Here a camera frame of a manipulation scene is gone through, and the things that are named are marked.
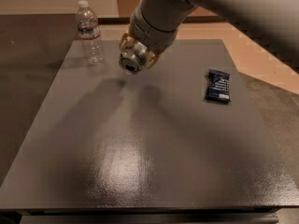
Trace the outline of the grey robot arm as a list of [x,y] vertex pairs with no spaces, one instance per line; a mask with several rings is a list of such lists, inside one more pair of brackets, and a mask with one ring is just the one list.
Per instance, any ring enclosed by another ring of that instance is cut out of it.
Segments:
[[119,44],[120,67],[134,75],[154,66],[199,7],[225,19],[292,70],[299,68],[299,0],[141,0]]

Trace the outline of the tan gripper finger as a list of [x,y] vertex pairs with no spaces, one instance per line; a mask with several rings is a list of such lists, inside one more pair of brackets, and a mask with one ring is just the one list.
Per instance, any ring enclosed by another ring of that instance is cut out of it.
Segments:
[[148,61],[147,61],[146,67],[148,69],[151,69],[151,67],[153,67],[159,61],[160,55],[161,55],[161,53],[158,52],[157,50],[148,49],[147,50],[147,60]]
[[126,49],[132,49],[135,44],[135,37],[131,31],[131,27],[125,31],[123,36],[121,37],[121,41],[119,44],[120,51],[124,51]]

